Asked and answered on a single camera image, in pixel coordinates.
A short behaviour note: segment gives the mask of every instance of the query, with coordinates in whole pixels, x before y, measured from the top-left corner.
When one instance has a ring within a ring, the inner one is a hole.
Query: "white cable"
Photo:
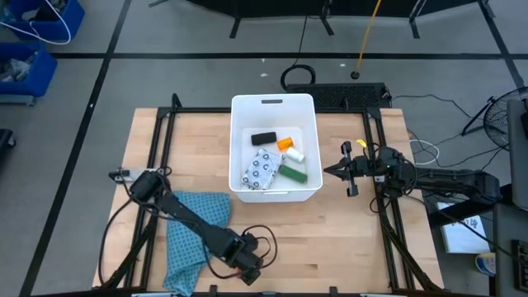
[[[27,34],[27,35],[29,35],[29,36],[33,36],[33,37],[35,37],[36,39],[42,40],[42,41],[47,42],[47,43],[49,43],[49,44],[51,44],[51,45],[67,45],[67,44],[72,40],[72,34],[69,32],[68,25],[66,25],[66,21],[64,21],[64,19],[60,16],[60,14],[55,10],[55,8],[53,7],[53,5],[51,5],[50,1],[49,1],[49,0],[45,0],[45,1],[46,1],[46,3],[48,3],[49,7],[51,7],[51,10],[53,10],[53,11],[55,12],[55,14],[57,15],[57,17],[59,17],[59,19],[63,22],[64,27],[66,28],[66,31],[68,32],[68,41],[65,41],[65,42],[54,42],[54,41],[46,40],[46,39],[40,37],[40,36],[39,36],[39,32],[37,32],[37,31],[35,30],[35,28],[33,28],[33,24],[32,24],[33,21],[30,21],[30,27],[31,27],[31,29],[33,29],[33,31],[36,33],[36,35],[33,34],[33,33],[30,33],[30,32],[27,32],[27,31],[24,31],[24,30],[18,29],[18,28],[14,27],[14,26],[8,25],[8,24],[6,24],[6,23],[3,22],[3,21],[0,21],[0,25],[4,25],[4,26],[6,26],[7,28],[11,28],[11,29],[13,29],[14,31],[19,31],[19,32],[24,33],[24,34]]]
[[[431,161],[424,162],[424,163],[414,163],[414,165],[418,165],[418,166],[429,165],[429,164],[435,162],[440,157],[440,150],[434,144],[432,144],[430,142],[427,142],[427,141],[421,140],[421,139],[410,139],[409,142],[421,142],[423,144],[429,145],[429,147],[433,147],[436,150],[436,157],[433,158]]]

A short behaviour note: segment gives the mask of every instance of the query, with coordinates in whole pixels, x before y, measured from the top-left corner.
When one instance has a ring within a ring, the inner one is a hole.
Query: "fan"
[[[462,136],[477,130],[484,129],[486,135],[499,147],[509,150],[508,140],[508,122],[507,122],[507,102],[510,100],[528,100],[528,87],[521,87],[515,91],[511,91],[502,97],[488,99],[483,109],[464,127]],[[477,128],[468,130],[480,115],[484,113],[483,125]]]

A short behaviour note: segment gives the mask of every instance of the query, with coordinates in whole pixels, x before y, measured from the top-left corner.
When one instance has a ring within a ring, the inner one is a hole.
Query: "floor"
[[[184,106],[229,106],[237,94],[283,92],[279,77],[293,59],[282,53],[297,52],[304,21],[244,19],[232,40],[232,18],[183,0],[155,8],[140,0],[80,3],[86,16],[75,40],[48,47],[59,66],[47,94],[34,107],[0,106],[0,127],[14,130],[18,140],[0,175],[2,296],[21,292],[51,206],[63,198],[32,292],[90,289],[115,190],[106,174],[121,163],[134,109],[167,106],[173,92]],[[475,114],[490,96],[528,80],[528,2],[490,4],[495,18],[489,24],[477,4],[420,16],[421,39],[413,39],[406,20],[377,19],[358,82],[383,82],[394,96],[434,94]],[[356,61],[332,53],[359,52],[368,18],[333,17],[329,23],[335,36],[319,20],[308,20],[303,52],[318,54],[300,62],[316,69],[318,83],[349,83]],[[495,26],[498,35],[490,30]],[[0,40],[17,39],[2,30]],[[307,79],[292,73],[288,82]],[[469,120],[430,97],[400,97],[394,107],[403,109],[410,130],[432,143],[458,134]],[[440,145],[439,162],[457,163],[492,148],[482,131],[458,137]],[[458,168],[481,168],[491,155]],[[487,171],[508,183],[508,153],[500,152]],[[491,224],[484,224],[491,237]],[[434,237],[445,287],[487,294],[487,277],[476,271],[474,256],[446,254],[437,231]]]

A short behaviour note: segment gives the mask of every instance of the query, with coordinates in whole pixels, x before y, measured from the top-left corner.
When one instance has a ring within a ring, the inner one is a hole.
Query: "white plastic container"
[[[277,140],[291,137],[295,149],[305,159],[285,165],[308,176],[299,183],[276,174],[267,190],[252,191],[242,185],[241,177],[257,150],[279,151],[277,143],[253,146],[251,135],[276,132]],[[308,94],[243,95],[231,102],[231,144],[229,150],[229,188],[247,203],[299,202],[307,200],[323,186],[314,99]]]

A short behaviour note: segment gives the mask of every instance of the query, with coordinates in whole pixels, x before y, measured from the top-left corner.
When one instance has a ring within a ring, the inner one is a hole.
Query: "orange object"
[[[287,150],[288,148],[291,148],[294,146],[294,140],[291,137],[288,137],[287,139],[282,139],[277,141],[277,146],[279,147],[279,150]]]

